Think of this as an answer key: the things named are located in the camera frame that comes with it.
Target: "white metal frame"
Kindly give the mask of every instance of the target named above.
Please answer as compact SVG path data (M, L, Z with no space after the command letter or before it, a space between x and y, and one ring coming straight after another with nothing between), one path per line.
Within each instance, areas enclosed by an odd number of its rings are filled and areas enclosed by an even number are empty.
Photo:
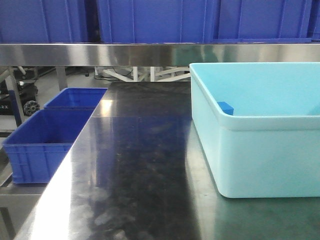
M189 67L169 67L166 70L160 70L160 67L150 67L150 81L151 82L174 82L186 78L190 78L190 73L176 75L178 72L189 72ZM160 78L160 76L171 74L171 77Z

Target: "light blue plastic bin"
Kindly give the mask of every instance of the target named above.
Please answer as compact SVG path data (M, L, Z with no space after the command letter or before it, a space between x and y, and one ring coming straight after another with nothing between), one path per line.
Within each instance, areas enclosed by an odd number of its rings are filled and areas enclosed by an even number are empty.
M320 63L193 63L190 72L192 118L223 196L320 196Z

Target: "reflective surface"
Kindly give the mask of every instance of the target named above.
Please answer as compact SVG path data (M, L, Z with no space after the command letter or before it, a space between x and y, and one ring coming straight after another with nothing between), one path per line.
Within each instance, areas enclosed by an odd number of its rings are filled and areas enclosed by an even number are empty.
M188 66L206 62L319 62L306 44L0 44L0 66Z
M113 83L16 239L319 239L320 198L217 192L190 101L189 82Z

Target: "black machine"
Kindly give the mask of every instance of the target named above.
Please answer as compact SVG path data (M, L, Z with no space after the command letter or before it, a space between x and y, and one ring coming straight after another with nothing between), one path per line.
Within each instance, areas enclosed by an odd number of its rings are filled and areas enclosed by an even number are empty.
M26 116L31 116L40 109L40 105L36 101L36 95L38 88L35 83L18 82L17 88L23 108L23 112ZM11 105L11 99L9 96L6 81L0 83L0 115L13 115L13 109Z

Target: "plastic bin rim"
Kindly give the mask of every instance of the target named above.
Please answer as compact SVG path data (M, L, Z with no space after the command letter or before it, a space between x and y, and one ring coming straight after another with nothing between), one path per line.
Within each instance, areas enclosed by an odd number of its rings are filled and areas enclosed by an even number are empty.
M50 108L48 108L48 105L51 104L53 101L55 101L56 98L59 97L60 94L63 94L64 92L66 92L68 90L103 90L103 91L107 91L108 88L107 87L66 87L63 90L61 90L56 96L54 96L52 99L47 101L43 105L43 108L44 109L55 109L55 108L61 109L61 107L50 107Z
M277 62L277 64L318 64L318 62ZM200 76L193 69L193 66L197 65L243 65L243 64L275 64L275 62L208 62L208 63L191 63L190 73L204 97L206 98L210 108L214 115L217 117L219 123L223 128L230 129L233 131L251 131L251 130L320 130L320 115L268 115L268 116L237 116L229 115L222 111L217 101L209 92L208 88L200 80ZM273 122L277 120L280 125L274 126Z
M75 112L75 111L79 111L79 112L83 112L83 111L89 111L89 110L86 110L86 109L76 109L76 110L70 110L70 109L55 109L55 108L46 108L46 109L41 109L41 110L38 110L36 111L32 116L30 116L27 120L25 120L20 126L18 126L3 142L2 142L2 145L3 146L17 146L17 144L12 144L12 143L7 143L11 137L15 136L16 134L18 134L18 130L20 128L23 128L25 126L26 123L28 123L29 121L32 121L33 118L35 118L37 115L43 113L43 112ZM29 145L36 145L36 144L40 144L40 145L43 145L43 144L50 144L50 145L53 145L53 144L59 144L59 145L63 145L65 143L19 143L20 146L24 145L24 146L29 146Z

